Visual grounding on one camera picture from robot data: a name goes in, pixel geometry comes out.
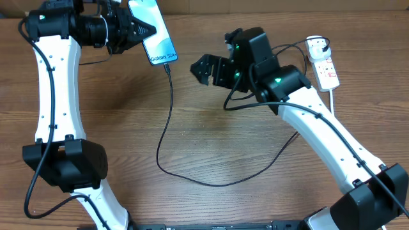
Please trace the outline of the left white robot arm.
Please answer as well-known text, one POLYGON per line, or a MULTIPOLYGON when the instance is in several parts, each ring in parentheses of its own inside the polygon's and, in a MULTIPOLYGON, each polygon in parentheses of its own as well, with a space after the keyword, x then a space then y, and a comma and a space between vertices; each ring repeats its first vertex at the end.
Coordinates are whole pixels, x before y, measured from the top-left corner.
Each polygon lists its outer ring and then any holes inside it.
POLYGON ((86 15, 82 1, 45 1, 20 21, 19 33, 35 51, 40 103, 35 142, 22 156, 35 178, 80 202, 96 229, 135 229, 108 184, 104 147, 86 138, 78 73, 84 46, 121 54, 157 30, 119 1, 98 1, 97 8, 86 15))

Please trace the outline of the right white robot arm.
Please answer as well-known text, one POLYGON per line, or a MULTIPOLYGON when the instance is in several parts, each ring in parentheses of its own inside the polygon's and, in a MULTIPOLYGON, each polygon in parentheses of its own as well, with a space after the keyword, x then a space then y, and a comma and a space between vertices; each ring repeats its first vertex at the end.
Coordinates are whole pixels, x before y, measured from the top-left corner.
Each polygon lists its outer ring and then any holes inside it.
POLYGON ((297 67, 279 64, 264 30, 237 29, 225 35, 229 57, 205 54, 190 67, 202 84, 251 92, 311 146, 335 178, 342 197, 301 220, 299 229, 380 229, 400 215, 408 173, 385 165, 328 110, 297 67))

